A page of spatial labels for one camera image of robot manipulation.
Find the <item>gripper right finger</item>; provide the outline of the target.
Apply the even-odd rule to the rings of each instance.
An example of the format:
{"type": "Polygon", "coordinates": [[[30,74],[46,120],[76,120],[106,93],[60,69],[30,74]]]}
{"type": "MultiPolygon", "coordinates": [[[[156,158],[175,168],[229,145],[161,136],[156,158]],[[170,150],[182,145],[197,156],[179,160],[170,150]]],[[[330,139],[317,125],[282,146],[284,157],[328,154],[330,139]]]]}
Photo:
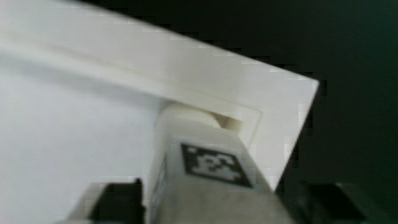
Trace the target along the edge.
{"type": "Polygon", "coordinates": [[[398,224],[349,183],[301,184],[296,222],[298,224],[398,224]]]}

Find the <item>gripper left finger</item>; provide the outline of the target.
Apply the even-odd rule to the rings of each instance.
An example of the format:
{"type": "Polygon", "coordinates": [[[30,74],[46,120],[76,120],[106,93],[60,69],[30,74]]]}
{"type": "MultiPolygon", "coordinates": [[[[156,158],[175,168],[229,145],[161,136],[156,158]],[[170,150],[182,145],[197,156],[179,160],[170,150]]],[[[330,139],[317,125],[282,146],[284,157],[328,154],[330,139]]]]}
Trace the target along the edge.
{"type": "Polygon", "coordinates": [[[140,179],[90,184],[72,211],[54,224],[145,224],[141,197],[140,179]]]}

